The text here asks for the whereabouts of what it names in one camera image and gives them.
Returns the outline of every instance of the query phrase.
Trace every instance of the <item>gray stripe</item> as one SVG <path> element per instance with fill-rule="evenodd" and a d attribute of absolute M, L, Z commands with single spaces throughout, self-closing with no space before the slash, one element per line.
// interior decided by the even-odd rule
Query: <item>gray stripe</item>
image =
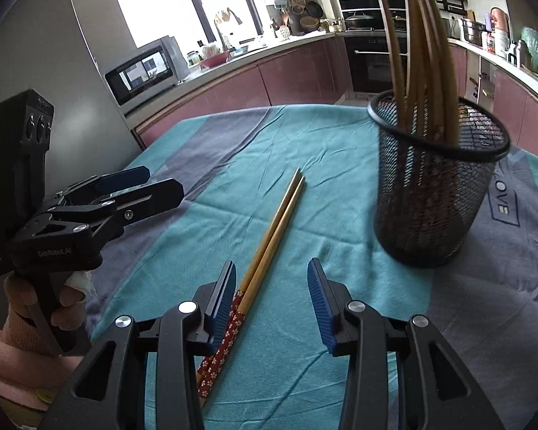
<path fill-rule="evenodd" d="M 175 223 L 207 187 L 216 173 L 249 144 L 261 130 L 271 107 L 229 111 L 212 115 L 152 177 L 175 178 L 186 198 L 177 209 L 139 221 L 102 251 L 104 263 L 93 272 L 96 295 L 86 305 L 85 325 L 91 335 L 108 301 L 129 277 L 158 237 Z"/>
<path fill-rule="evenodd" d="M 538 187 L 521 150 L 497 164 L 461 252 L 435 270 L 428 315 L 506 430 L 523 428 L 538 409 Z"/>

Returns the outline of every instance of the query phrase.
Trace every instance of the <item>chopsticks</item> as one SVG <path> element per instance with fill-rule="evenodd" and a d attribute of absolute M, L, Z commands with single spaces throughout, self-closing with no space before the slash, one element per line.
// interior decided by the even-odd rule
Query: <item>chopsticks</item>
<path fill-rule="evenodd" d="M 406 86 L 392 15 L 387 0 L 379 0 L 391 60 L 397 123 L 429 140 L 458 145 L 458 89 L 445 28 L 434 0 L 406 0 L 409 64 Z M 425 114 L 425 98 L 428 111 Z"/>
<path fill-rule="evenodd" d="M 301 171 L 297 169 L 271 224 L 267 228 L 267 231 L 255 252 L 253 260 L 244 275 L 243 281 L 235 293 L 231 305 L 230 320 L 221 346 L 213 356 L 203 359 L 196 372 L 198 386 L 197 393 L 199 395 L 199 402 L 202 406 L 211 392 L 216 379 L 218 379 L 219 373 L 225 363 L 225 358 L 231 351 L 239 333 L 239 329 L 253 305 L 255 296 L 259 291 L 269 266 L 271 265 L 271 261 L 285 232 L 287 223 L 291 218 L 297 200 L 301 195 L 304 182 L 305 177 L 302 176 Z"/>
<path fill-rule="evenodd" d="M 407 129 L 405 121 L 405 80 L 403 79 L 403 62 L 400 59 L 399 42 L 396 38 L 395 24 L 389 9 L 388 0 L 379 0 L 383 15 L 384 30 L 387 34 L 388 53 L 391 60 L 392 88 L 395 95 L 396 114 L 399 126 Z"/>
<path fill-rule="evenodd" d="M 231 302 L 230 317 L 229 317 L 228 322 L 231 321 L 231 318 L 233 318 L 233 315 L 237 311 L 237 307 L 239 306 L 241 299 L 243 295 L 245 294 L 245 291 L 247 290 L 247 287 L 251 283 L 251 279 L 253 278 L 253 275 L 255 274 L 257 267 L 259 266 L 259 262 L 261 262 L 261 258 L 263 257 L 263 254 L 265 253 L 265 250 L 267 249 L 267 246 L 269 245 L 269 242 L 271 241 L 271 238 L 273 237 L 273 234 L 275 230 L 277 229 L 277 225 L 279 225 L 279 222 L 281 221 L 281 218 L 283 214 L 285 213 L 285 209 L 287 208 L 287 205 L 289 201 L 291 200 L 291 197 L 293 196 L 293 192 L 295 192 L 295 189 L 297 188 L 297 184 L 299 184 L 300 179 L 301 179 L 301 170 L 297 168 L 293 175 L 293 179 L 291 179 L 291 183 L 289 184 L 289 187 L 287 188 L 287 191 L 285 192 L 285 195 L 283 196 L 283 199 L 281 200 L 281 203 L 279 204 L 279 207 L 277 208 L 277 212 L 273 216 L 273 220 L 271 220 L 271 224 L 269 224 L 269 227 L 265 231 L 265 234 L 263 235 L 263 239 L 261 239 L 261 243 L 259 244 L 259 247 L 257 247 L 257 251 L 255 251 L 255 255 L 253 255 L 253 260 L 251 260 L 251 263 L 249 267 L 247 268 L 247 272 L 245 272 L 245 275 L 243 276 L 243 280 L 241 281 L 237 289 L 237 292 L 235 293 L 233 297 L 233 301 Z M 201 381 L 203 380 L 203 376 L 207 373 L 209 367 L 211 366 L 212 359 L 213 359 L 213 356 L 210 355 L 209 357 L 204 357 L 203 360 L 201 361 L 200 366 L 195 372 L 197 385 L 199 385 Z"/>

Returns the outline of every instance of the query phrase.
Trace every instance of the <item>window frame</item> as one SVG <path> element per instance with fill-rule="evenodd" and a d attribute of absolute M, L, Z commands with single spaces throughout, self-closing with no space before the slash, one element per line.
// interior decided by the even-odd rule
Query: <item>window frame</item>
<path fill-rule="evenodd" d="M 191 1 L 193 3 L 193 7 L 195 8 L 195 12 L 197 13 L 197 17 L 199 18 L 199 22 L 201 23 L 201 27 L 203 28 L 203 31 L 205 33 L 205 37 L 207 37 L 207 41 L 209 43 L 215 42 L 217 40 L 217 37 L 213 33 L 211 24 L 209 24 L 201 0 Z M 263 35 L 263 25 L 261 23 L 261 17 L 259 16 L 259 12 L 257 11 L 257 7 L 255 6 L 255 2 L 253 0 L 245 0 L 245 3 L 249 8 L 251 19 L 253 20 L 257 35 Z"/>

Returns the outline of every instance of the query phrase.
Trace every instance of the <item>oven door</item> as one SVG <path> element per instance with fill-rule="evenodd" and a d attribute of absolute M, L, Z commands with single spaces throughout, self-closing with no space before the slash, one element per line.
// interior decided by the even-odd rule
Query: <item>oven door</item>
<path fill-rule="evenodd" d="M 347 37 L 345 44 L 355 92 L 376 94 L 392 89 L 391 61 L 385 37 Z M 406 38 L 399 38 L 399 48 L 406 75 Z"/>

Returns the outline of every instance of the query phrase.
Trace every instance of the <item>black mesh cup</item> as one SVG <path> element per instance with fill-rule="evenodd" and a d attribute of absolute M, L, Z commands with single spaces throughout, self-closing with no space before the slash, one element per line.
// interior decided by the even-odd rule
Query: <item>black mesh cup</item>
<path fill-rule="evenodd" d="M 425 139 L 426 131 L 417 135 L 416 110 L 412 133 L 401 131 L 391 90 L 374 97 L 368 111 L 379 126 L 374 233 L 403 264 L 429 268 L 447 263 L 471 228 L 496 162 L 510 149 L 508 132 L 466 99 L 459 99 L 457 147 Z"/>

